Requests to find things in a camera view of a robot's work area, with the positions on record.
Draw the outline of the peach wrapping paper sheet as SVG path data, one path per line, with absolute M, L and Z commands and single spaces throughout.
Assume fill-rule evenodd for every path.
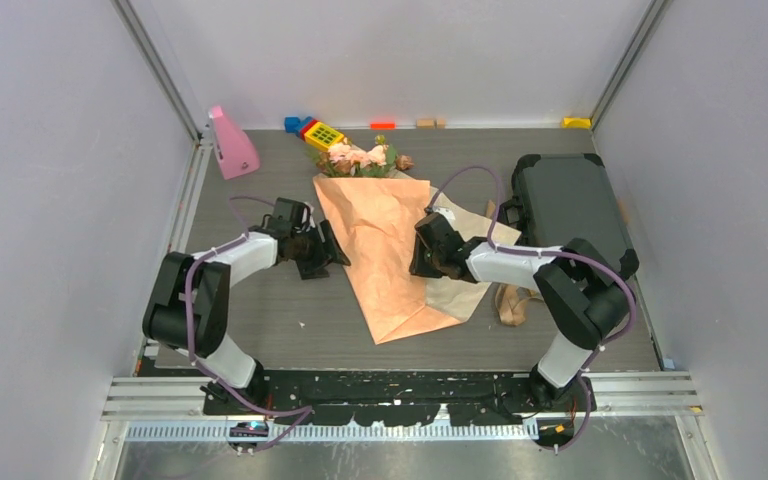
M 464 239 L 492 232 L 497 243 L 513 244 L 517 230 L 491 227 L 488 218 L 438 195 L 427 180 L 398 173 L 391 178 L 329 178 L 313 185 L 326 220 L 350 260 L 353 292 L 377 344 L 448 328 L 470 319 L 490 288 L 449 278 L 414 276 L 409 268 L 415 225 L 433 204 Z

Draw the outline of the tan ribbon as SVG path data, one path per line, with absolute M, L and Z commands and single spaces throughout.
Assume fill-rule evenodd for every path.
M 499 321 L 509 327 L 522 325 L 527 321 L 527 305 L 530 301 L 543 301 L 535 290 L 509 284 L 497 284 L 493 305 Z

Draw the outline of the pink and brown rose stem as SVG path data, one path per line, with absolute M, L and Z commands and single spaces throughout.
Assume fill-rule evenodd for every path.
M 393 172 L 405 172 L 415 166 L 413 158 L 402 154 L 382 134 L 375 137 L 375 146 L 368 151 L 369 171 L 373 177 L 389 177 Z

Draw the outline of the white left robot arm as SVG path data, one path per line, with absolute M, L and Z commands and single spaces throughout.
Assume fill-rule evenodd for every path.
M 257 226 L 196 254 L 173 251 L 160 265 L 142 321 L 144 335 L 204 366 L 229 385 L 240 412 L 258 412 L 267 398 L 263 366 L 227 332 L 230 291 L 283 262 L 304 280 L 328 277 L 331 264 L 350 265 L 329 221 L 315 221 L 305 202 L 277 198 Z

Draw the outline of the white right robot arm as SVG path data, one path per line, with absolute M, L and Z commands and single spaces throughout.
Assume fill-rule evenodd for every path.
M 558 409 L 622 321 L 634 323 L 637 305 L 626 277 L 605 264 L 593 245 L 575 238 L 561 247 L 496 244 L 464 239 L 438 212 L 415 226 L 410 272 L 425 278 L 498 283 L 537 291 L 558 333 L 529 374 L 528 389 L 543 411 Z

